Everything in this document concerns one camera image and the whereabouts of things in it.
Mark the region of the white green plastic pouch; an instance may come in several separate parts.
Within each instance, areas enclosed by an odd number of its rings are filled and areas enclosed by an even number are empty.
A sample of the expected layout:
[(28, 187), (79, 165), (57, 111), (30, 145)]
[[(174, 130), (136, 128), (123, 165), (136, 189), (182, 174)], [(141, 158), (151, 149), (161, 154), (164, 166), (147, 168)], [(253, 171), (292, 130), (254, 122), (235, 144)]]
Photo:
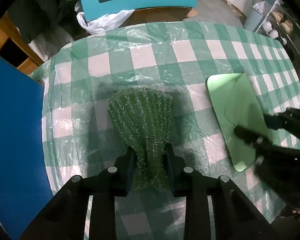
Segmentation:
[(266, 127), (261, 106), (246, 74), (211, 75), (206, 85), (232, 164), (236, 171), (242, 172), (255, 160), (256, 151), (234, 134), (235, 127), (242, 126), (266, 135), (272, 141), (276, 135)]

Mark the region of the green sparkly knit cloth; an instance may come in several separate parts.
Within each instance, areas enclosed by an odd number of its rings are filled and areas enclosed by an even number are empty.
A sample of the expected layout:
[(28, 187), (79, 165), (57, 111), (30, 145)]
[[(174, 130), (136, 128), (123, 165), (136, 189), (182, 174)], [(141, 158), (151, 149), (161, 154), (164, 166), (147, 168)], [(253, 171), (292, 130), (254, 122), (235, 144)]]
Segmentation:
[(162, 156), (170, 140), (172, 105), (170, 94), (147, 87), (122, 89), (111, 97), (113, 127), (136, 152), (135, 189), (168, 190)]

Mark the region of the green checkered tablecloth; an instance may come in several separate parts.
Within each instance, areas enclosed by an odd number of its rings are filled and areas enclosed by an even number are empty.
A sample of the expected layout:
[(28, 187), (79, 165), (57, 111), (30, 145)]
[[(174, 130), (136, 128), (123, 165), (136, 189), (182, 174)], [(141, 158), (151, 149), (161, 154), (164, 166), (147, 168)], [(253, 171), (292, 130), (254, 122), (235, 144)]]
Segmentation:
[(163, 143), (203, 175), (226, 174), (267, 221), (284, 202), (235, 170), (206, 82), (244, 73), (264, 113), (300, 108), (300, 81), (287, 50), (271, 38), (222, 24), (149, 23), (65, 45), (32, 73), (44, 86), (42, 141), (53, 193), (74, 175), (99, 174), (137, 150), (132, 191), (115, 200), (118, 239), (182, 239), (186, 200), (172, 196)]

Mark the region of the grey shoe rack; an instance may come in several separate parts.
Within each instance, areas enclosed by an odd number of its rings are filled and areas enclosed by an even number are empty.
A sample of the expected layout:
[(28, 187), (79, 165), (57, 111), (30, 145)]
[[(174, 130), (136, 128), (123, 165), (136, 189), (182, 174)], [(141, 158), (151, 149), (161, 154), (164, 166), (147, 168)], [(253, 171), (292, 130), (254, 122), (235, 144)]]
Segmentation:
[(300, 23), (282, 0), (268, 4), (255, 32), (279, 41), (291, 60), (300, 55)]

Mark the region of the open cardboard shoe box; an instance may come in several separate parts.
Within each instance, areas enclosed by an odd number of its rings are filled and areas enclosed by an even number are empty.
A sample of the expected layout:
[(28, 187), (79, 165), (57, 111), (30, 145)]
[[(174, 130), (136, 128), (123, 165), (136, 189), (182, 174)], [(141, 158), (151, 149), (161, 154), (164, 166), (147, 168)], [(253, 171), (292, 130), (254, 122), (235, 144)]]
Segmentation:
[(18, 239), (52, 198), (42, 142), (44, 87), (0, 57), (0, 223)]

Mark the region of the white plastic bag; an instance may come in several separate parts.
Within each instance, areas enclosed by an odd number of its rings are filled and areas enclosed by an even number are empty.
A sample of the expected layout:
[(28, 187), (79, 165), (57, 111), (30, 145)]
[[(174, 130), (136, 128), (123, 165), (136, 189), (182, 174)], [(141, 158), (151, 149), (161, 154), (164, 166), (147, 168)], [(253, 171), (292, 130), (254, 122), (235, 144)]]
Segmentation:
[(106, 14), (95, 20), (88, 21), (84, 12), (77, 13), (79, 25), (89, 34), (101, 34), (109, 30), (119, 28), (134, 12), (133, 10), (121, 10), (115, 14)]

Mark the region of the brown cardboard box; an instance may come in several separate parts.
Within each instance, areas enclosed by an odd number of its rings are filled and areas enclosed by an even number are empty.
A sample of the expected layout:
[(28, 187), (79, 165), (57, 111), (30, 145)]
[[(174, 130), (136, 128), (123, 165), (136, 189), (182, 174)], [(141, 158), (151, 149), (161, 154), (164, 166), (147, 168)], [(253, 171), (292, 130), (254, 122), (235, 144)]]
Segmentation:
[(185, 7), (156, 7), (135, 10), (120, 27), (151, 22), (178, 22), (194, 17), (198, 12)]

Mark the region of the hanging dark jackets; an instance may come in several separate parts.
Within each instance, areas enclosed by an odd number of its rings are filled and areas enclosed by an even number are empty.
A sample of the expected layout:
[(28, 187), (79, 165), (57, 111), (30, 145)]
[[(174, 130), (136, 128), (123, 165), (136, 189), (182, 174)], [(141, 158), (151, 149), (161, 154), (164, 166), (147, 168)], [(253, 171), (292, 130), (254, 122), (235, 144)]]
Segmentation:
[(7, 16), (23, 41), (46, 62), (81, 36), (83, 29), (75, 11), (78, 1), (16, 0)]

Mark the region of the wooden louvered wardrobe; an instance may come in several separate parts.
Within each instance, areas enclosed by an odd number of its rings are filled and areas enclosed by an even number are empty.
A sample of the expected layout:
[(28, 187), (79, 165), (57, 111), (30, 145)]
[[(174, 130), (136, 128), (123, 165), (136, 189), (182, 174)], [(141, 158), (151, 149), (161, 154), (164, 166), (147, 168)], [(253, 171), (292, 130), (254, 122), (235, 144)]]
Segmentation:
[(0, 19), (0, 57), (26, 75), (31, 74), (44, 63), (23, 41), (7, 13)]

